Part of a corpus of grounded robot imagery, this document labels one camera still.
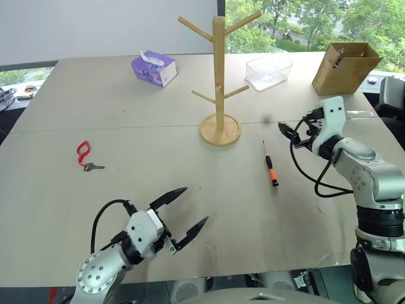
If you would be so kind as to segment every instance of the white wall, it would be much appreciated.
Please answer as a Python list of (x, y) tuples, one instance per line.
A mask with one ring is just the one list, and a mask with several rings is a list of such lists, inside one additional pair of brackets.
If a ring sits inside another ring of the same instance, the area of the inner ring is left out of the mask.
[(0, 65), (68, 57), (212, 53), (180, 22), (212, 32), (216, 0), (3, 0)]

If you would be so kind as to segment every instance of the key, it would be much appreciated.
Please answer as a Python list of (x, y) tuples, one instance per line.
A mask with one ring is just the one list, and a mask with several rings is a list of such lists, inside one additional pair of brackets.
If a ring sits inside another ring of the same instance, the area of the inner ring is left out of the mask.
[(104, 166), (97, 166), (93, 163), (86, 163), (86, 167), (84, 168), (85, 171), (91, 171), (93, 169), (104, 169)]

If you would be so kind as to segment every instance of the round wooden base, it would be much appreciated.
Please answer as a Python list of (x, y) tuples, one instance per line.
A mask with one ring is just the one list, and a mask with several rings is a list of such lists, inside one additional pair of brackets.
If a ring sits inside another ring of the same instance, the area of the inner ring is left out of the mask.
[(200, 135), (210, 144), (218, 147), (228, 146), (238, 140), (242, 126), (238, 120), (230, 115), (224, 114), (223, 131), (216, 130), (215, 113), (205, 118), (200, 125)]

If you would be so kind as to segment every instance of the cable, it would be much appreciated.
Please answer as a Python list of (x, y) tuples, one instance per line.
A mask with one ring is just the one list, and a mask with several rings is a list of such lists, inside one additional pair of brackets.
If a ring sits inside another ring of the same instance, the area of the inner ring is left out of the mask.
[(325, 166), (325, 168), (323, 168), (321, 174), (319, 175), (318, 179), (317, 179), (316, 182), (315, 182), (315, 187), (314, 187), (315, 193), (316, 193), (316, 195), (318, 195), (318, 196), (321, 197), (321, 198), (335, 198), (336, 196), (341, 196), (341, 195), (349, 194), (347, 191), (337, 192), (337, 193), (333, 193), (333, 194), (321, 194), (321, 193), (319, 192), (319, 185), (320, 185), (320, 182), (321, 182), (323, 176), (326, 174), (326, 172), (327, 172), (328, 169), (330, 168), (331, 164), (332, 164), (332, 159), (330, 159), (330, 160), (328, 161), (327, 165)]
[(0, 112), (6, 111), (13, 103), (15, 100), (14, 93), (16, 92), (15, 89), (10, 89), (7, 91), (4, 91), (1, 89), (0, 91), (0, 103), (5, 101), (6, 106), (0, 110)]
[(69, 294), (64, 300), (62, 300), (59, 304), (67, 304), (72, 298), (73, 298), (73, 295), (74, 295), (75, 293), (74, 292), (72, 292), (71, 294)]
[[(296, 125), (296, 127), (295, 127), (295, 129), (294, 129), (294, 134), (297, 133), (298, 128), (301, 126), (301, 124), (302, 124), (303, 122), (304, 122), (304, 119), (301, 119), (301, 120), (299, 121), (299, 123)], [(297, 160), (296, 160), (296, 156), (294, 155), (293, 142), (292, 142), (292, 141), (293, 141), (293, 138), (294, 138), (294, 137), (291, 137), (291, 139), (290, 139), (290, 154), (291, 154), (292, 161), (294, 162), (294, 165), (297, 167), (298, 171), (299, 171), (301, 174), (303, 174), (303, 176), (305, 176), (305, 177), (306, 177), (307, 179), (309, 179), (311, 182), (316, 182), (316, 181), (317, 181), (316, 179), (314, 179), (313, 177), (311, 177), (311, 176), (309, 176), (307, 173), (305, 173), (304, 170), (299, 166), (299, 164), (298, 164), (298, 162), (297, 162)], [(341, 187), (337, 187), (337, 186), (325, 184), (325, 183), (320, 182), (320, 181), (319, 181), (319, 185), (321, 185), (321, 186), (323, 186), (323, 187), (330, 188), (330, 189), (335, 189), (335, 190), (339, 190), (339, 191), (345, 192), (345, 194), (353, 193), (352, 190), (348, 190), (348, 189), (345, 189), (345, 188), (341, 188)]]
[(106, 246), (102, 247), (100, 249), (100, 251), (107, 249), (108, 247), (112, 246), (114, 243), (113, 242), (109, 242)]
[(252, 274), (247, 274), (247, 275), (248, 275), (249, 277), (251, 277), (252, 281), (259, 282), (259, 283), (262, 284), (265, 288), (267, 288), (266, 284), (263, 283), (259, 278), (255, 277), (255, 276), (252, 275)]
[(168, 287), (167, 287), (167, 283), (166, 283), (166, 281), (165, 281), (165, 286), (166, 286), (167, 295), (168, 295), (168, 296), (169, 296), (169, 298), (170, 298), (170, 293), (169, 293), (169, 289), (168, 289)]
[[(131, 216), (132, 214), (134, 214), (137, 210), (136, 208), (131, 205), (129, 203), (129, 201), (125, 200), (125, 199), (114, 199), (113, 201), (109, 201), (108, 203), (106, 203), (101, 209), (100, 211), (97, 213), (96, 217), (94, 218), (94, 222), (93, 222), (93, 228), (91, 230), (91, 241), (90, 241), (90, 254), (94, 253), (94, 245), (96, 242), (96, 229), (97, 229), (97, 224), (99, 222), (99, 219), (101, 217), (101, 215), (103, 214), (103, 212), (111, 205), (113, 204), (117, 204), (117, 203), (121, 203), (124, 208), (126, 209), (127, 213)], [(107, 247), (103, 247), (103, 249), (108, 248), (109, 246), (111, 246), (112, 243), (110, 243), (109, 245), (107, 245)]]

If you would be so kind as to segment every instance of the tissue box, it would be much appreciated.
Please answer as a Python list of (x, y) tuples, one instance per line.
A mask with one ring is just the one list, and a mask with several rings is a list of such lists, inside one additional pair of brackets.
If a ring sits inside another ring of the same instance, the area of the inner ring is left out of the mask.
[(163, 61), (164, 65), (154, 65), (144, 61), (142, 57), (139, 56), (131, 62), (136, 77), (160, 87), (167, 86), (167, 84), (177, 75), (176, 61), (174, 58), (152, 51), (146, 51), (145, 55)]

